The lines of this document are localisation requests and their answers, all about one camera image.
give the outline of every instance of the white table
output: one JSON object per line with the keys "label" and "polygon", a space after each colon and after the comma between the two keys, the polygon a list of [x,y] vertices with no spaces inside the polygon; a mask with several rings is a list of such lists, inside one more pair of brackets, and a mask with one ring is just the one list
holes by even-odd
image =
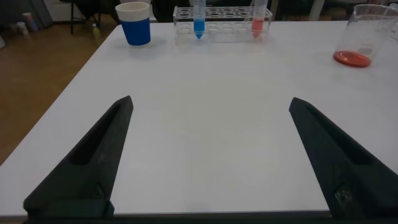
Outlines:
{"label": "white table", "polygon": [[346,22],[274,22],[267,44],[152,46],[117,27],[0,167],[0,216],[23,200],[114,101],[134,103],[115,214],[328,210],[288,111],[309,101],[398,172],[398,44],[368,68],[336,63]]}

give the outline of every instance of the test tube with red liquid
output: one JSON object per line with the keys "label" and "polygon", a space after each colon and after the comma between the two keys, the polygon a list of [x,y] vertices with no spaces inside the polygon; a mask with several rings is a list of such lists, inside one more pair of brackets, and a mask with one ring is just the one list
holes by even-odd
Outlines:
{"label": "test tube with red liquid", "polygon": [[264,18],[266,16],[267,3],[268,0],[254,1],[254,13],[251,25],[251,32],[254,38],[259,37],[262,32],[262,27],[264,25]]}

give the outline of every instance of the wooden floor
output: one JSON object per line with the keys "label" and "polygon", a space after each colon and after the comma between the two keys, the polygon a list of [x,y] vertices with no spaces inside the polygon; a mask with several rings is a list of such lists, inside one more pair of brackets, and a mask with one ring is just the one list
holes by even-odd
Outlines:
{"label": "wooden floor", "polygon": [[[101,36],[116,27],[103,16]],[[29,38],[1,34],[0,49],[0,165],[46,112],[63,89],[98,48],[91,22],[53,25]]]}

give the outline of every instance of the black chair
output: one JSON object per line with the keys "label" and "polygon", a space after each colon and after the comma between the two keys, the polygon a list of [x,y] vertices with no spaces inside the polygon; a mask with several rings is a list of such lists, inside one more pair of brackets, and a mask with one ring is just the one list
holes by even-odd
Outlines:
{"label": "black chair", "polygon": [[114,9],[118,4],[120,4],[120,0],[61,0],[63,2],[70,3],[70,33],[73,34],[73,25],[76,19],[81,20],[80,18],[74,17],[73,6],[76,5],[77,8],[81,11],[87,21],[91,17],[94,19],[97,27],[100,29],[101,26],[101,14],[109,14],[115,20],[117,24],[119,24],[119,18]]}

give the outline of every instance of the test tube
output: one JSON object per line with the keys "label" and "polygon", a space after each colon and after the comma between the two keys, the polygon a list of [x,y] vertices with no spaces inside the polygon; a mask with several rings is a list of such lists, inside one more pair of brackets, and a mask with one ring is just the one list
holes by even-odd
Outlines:
{"label": "test tube", "polygon": [[205,31],[206,0],[193,2],[193,31],[198,39]]}
{"label": "test tube", "polygon": [[254,17],[251,24],[251,32],[254,38],[259,37],[262,32],[262,26],[264,24],[264,18],[266,16],[267,4],[268,0],[254,1]]}

